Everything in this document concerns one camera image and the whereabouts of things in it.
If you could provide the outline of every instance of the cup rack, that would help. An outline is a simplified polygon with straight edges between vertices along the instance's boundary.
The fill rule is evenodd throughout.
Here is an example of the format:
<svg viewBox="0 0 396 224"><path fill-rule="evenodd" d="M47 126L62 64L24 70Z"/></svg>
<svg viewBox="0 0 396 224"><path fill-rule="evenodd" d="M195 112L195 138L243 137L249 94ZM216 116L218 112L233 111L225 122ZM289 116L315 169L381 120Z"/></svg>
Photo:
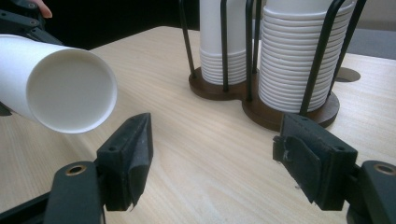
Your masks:
<svg viewBox="0 0 396 224"><path fill-rule="evenodd" d="M258 47L259 47L259 34L260 34L260 22L262 14L262 1L256 1L256 18L255 18L255 35L254 35L254 49L252 52L252 11L253 11L253 0L247 0L246 3L246 68L247 68L247 79L242 83L235 85L228 84L228 51L227 51L227 0L221 0L220 2L220 22L221 22L221 46L222 46L222 69L223 69L223 85L214 85L206 82L202 77L201 67L194 69L194 64L191 54L191 45L188 35L188 27L186 22L186 16L184 11L184 0L179 0L179 12L181 27L183 30L184 40L186 44L187 56L189 59L189 65L191 74L189 76L191 90L206 99L215 101L226 101L226 100L241 100L242 107L247 116L263 126L264 128L279 131L281 121L283 118L283 112L275 110L259 98L258 90L258 70L257 70L257 59L258 59ZM310 75L306 84L304 92L303 102L300 108L299 115L308 117L321 125L327 127L332 124L337 116L340 104L337 96L332 92L332 87L335 82L335 78L341 68L341 63L344 60L345 54L347 53L347 47L353 36L356 25L358 23L361 12L364 8L366 0L358 0L357 4L352 13L349 25L346 30L346 37L341 48L339 59L337 61L332 84L328 92L326 102L322 107L314 111L308 112L309 102L312 97L312 92L315 87L315 83L318 77L318 71L320 69L321 61L326 49L327 42L329 40L330 33L332 31L332 25L335 17L341 5L345 0L333 0L323 22L323 27L320 32L318 46L315 53L314 61L311 67Z"/></svg>

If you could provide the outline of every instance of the holder base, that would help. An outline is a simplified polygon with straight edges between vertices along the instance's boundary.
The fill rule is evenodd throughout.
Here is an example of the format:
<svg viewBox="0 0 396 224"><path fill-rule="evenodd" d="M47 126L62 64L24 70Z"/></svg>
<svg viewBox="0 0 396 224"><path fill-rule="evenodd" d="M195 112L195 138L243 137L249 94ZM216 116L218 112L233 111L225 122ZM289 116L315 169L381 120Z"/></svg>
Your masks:
<svg viewBox="0 0 396 224"><path fill-rule="evenodd" d="M192 92L203 98L215 101L241 100L242 107L247 116L264 128L272 131L280 131L280 125L284 112L275 110L263 103L258 95L257 74L252 76L252 101L247 101L246 81L235 85L229 85L227 91L223 90L222 85L208 83L202 77L201 68L195 69L195 77L190 75L189 82ZM307 117L318 123L322 127L328 127L337 117L340 103L337 96L332 93L325 104L319 109L308 112Z"/></svg>

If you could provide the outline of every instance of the human hand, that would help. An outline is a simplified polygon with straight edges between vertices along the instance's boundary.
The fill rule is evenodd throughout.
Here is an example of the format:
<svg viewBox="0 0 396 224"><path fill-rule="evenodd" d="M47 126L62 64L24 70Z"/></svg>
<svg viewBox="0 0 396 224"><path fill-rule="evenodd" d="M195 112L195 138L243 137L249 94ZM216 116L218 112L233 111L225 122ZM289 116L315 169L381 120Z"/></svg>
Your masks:
<svg viewBox="0 0 396 224"><path fill-rule="evenodd" d="M52 12L50 9L44 4L43 0L29 0L30 2L36 3L38 8L40 9L41 15L44 18L52 18Z"/></svg>

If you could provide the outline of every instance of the light wood tabletop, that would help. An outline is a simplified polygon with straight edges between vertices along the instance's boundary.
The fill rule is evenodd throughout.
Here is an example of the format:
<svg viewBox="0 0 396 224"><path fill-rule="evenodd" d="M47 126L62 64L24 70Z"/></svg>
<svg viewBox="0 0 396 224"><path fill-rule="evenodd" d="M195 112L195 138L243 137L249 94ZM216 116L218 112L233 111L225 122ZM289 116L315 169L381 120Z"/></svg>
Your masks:
<svg viewBox="0 0 396 224"><path fill-rule="evenodd" d="M199 32L190 36L199 67ZM154 158L145 192L133 210L106 212L107 223L346 223L347 203L341 212L321 211L273 161L277 132L250 120L240 101L190 90L180 29L158 27L92 52L117 77L115 110L83 134L56 133L19 115L0 118L0 212L48 192L57 170L93 161L126 119L149 112ZM396 164L396 61L347 54L343 67L361 78L335 83L341 106L327 130L359 151L358 165Z"/></svg>

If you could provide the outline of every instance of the gray floor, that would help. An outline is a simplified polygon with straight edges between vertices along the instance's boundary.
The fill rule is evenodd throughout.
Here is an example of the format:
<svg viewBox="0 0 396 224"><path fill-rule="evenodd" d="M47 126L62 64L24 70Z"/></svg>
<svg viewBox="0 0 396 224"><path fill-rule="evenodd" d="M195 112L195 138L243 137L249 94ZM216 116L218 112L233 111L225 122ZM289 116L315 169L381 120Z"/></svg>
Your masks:
<svg viewBox="0 0 396 224"><path fill-rule="evenodd" d="M347 52L396 60L396 32L356 29Z"/></svg>

